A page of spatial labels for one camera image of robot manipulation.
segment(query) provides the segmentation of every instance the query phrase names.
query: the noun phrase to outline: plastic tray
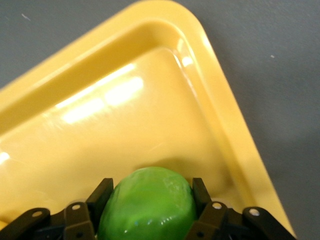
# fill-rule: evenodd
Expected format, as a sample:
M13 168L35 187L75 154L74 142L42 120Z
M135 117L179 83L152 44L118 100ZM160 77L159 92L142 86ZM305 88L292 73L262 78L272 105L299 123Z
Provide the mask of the plastic tray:
M292 229L208 38L172 1L131 5L0 92L0 220L161 166Z

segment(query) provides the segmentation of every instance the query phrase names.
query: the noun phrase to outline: metal screw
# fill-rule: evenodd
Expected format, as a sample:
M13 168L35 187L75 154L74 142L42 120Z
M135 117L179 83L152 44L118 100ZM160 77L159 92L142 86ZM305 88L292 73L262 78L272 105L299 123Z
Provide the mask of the metal screw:
M42 211L35 211L35 212L32 214L32 217L33 217L33 218L39 217L41 214L42 214Z
M217 209L217 210L222 209L222 205L221 205L220 203L218 203L218 202L214 202L214 203L212 204L212 207L213 207L214 209Z
M79 204L73 205L72 210L78 210L81 206Z
M251 208L249 210L249 213L252 215L252 216L260 216L260 212L257 210L257 209L254 209L254 208Z

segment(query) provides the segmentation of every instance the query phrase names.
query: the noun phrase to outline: gray surface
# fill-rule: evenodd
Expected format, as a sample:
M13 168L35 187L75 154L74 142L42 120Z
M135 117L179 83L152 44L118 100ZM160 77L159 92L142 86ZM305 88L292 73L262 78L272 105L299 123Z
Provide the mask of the gray surface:
M0 87L131 2L0 1ZM298 238L318 239L320 2L178 2L205 28Z

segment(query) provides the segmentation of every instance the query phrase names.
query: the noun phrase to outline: black plastic part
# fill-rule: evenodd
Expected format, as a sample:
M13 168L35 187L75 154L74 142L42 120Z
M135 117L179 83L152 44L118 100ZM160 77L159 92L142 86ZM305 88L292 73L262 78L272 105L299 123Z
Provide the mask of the black plastic part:
M225 238L228 240L253 240L257 235L250 227L245 224L242 214L232 208L228 209L228 221L226 224Z
M95 240L89 210L85 202L75 202L64 210L64 240Z
M46 208L33 208L16 218L0 231L0 240L28 240L33 231L41 227L50 218Z
M242 216L259 234L259 239L266 240L296 240L267 210L261 207L247 207Z
M112 178L104 178L98 187L86 200L86 204L90 211L91 220L94 231L97 232L101 215L105 209L107 201L109 200L114 190L114 181Z
M199 220L195 221L184 240L215 240L222 239L228 219L228 208L221 202L220 208L214 208L209 202Z
M206 189L202 178L192 179L192 191L196 206L196 213L199 218L207 204L211 203L211 197Z
M65 229L65 210L51 215L49 223L34 232L32 240L62 240Z

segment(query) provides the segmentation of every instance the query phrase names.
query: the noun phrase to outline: green object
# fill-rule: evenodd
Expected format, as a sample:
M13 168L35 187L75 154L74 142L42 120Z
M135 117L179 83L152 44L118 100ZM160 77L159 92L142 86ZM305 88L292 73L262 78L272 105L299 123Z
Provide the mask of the green object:
M124 178L102 213L98 240L183 240L197 218L192 189L180 174L146 167Z

